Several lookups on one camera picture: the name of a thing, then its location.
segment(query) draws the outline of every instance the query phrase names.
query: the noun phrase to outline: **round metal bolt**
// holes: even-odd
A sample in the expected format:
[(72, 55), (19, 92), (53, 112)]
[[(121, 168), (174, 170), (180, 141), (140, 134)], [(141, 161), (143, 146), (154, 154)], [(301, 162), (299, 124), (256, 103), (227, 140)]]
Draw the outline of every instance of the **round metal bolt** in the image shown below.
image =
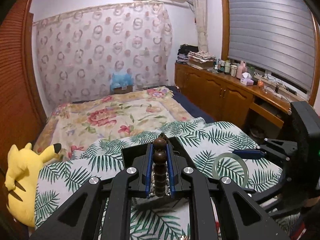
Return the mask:
[(187, 174), (191, 174), (191, 173), (193, 173), (193, 168), (191, 168), (191, 167), (185, 167), (185, 168), (183, 169), (183, 171), (184, 171), (185, 173), (187, 173)]
[(99, 182), (99, 178), (97, 178), (97, 177), (91, 177), (89, 179), (90, 184), (97, 184), (98, 182)]
[(229, 177), (223, 177), (221, 179), (221, 181), (224, 183), (224, 184), (230, 184), (231, 183), (231, 179)]
[(137, 169), (135, 167), (127, 168), (127, 173), (129, 173), (129, 174), (134, 174), (136, 172), (137, 172)]

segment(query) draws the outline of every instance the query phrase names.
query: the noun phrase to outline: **pink bottle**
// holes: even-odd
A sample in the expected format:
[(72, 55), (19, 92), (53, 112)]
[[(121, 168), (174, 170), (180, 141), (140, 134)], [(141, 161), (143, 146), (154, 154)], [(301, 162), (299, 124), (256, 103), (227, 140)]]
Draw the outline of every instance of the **pink bottle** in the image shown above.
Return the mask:
[(243, 78), (242, 73), (245, 73), (245, 72), (247, 72), (246, 63), (244, 61), (241, 61), (240, 66), (238, 67), (238, 70), (237, 70), (236, 77), (238, 79), (242, 79)]

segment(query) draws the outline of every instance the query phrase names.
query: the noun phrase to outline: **tied curtain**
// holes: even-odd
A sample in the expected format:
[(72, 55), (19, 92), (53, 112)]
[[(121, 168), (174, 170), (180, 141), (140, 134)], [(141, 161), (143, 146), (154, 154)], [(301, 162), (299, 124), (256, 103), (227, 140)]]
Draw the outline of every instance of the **tied curtain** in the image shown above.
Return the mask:
[(167, 85), (172, 26), (163, 3), (85, 8), (35, 24), (40, 77), (52, 108), (100, 99), (117, 87)]
[(207, 0), (193, 0), (196, 16), (196, 28), (198, 32), (198, 48), (208, 51), (207, 36)]

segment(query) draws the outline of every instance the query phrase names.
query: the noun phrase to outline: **window blind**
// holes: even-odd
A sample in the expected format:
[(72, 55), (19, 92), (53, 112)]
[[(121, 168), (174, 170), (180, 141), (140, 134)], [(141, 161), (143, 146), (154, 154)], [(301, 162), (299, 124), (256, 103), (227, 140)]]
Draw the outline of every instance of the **window blind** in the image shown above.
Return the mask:
[(270, 70), (311, 90), (314, 25), (303, 0), (229, 0), (229, 11), (229, 58)]

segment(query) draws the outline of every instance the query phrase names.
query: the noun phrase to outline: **pikachu plush toy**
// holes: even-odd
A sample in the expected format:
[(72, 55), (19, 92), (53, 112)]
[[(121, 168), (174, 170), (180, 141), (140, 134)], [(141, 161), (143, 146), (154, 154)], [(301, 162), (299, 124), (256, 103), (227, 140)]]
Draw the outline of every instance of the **pikachu plush toy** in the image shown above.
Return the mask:
[(7, 208), (9, 212), (21, 223), (35, 226), (35, 198), (39, 171), (44, 163), (59, 158), (61, 144), (56, 143), (47, 147), (41, 154), (31, 150), (28, 143), (18, 150), (12, 145), (8, 153), (8, 170), (5, 176), (5, 186), (8, 193)]

